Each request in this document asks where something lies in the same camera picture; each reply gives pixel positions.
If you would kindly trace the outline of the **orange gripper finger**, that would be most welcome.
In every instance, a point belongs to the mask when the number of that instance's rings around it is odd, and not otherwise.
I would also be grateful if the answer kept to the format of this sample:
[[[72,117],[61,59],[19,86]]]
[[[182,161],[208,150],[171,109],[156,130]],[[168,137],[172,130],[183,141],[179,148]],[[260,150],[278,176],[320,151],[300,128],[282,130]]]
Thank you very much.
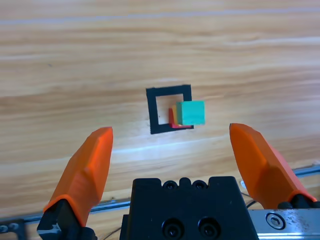
[[[246,189],[264,209],[317,208],[317,199],[260,132],[245,124],[232,123],[229,135]]]
[[[103,196],[113,148],[113,129],[93,131],[70,158],[43,209],[37,233],[43,240],[95,240],[86,226],[90,211]]]

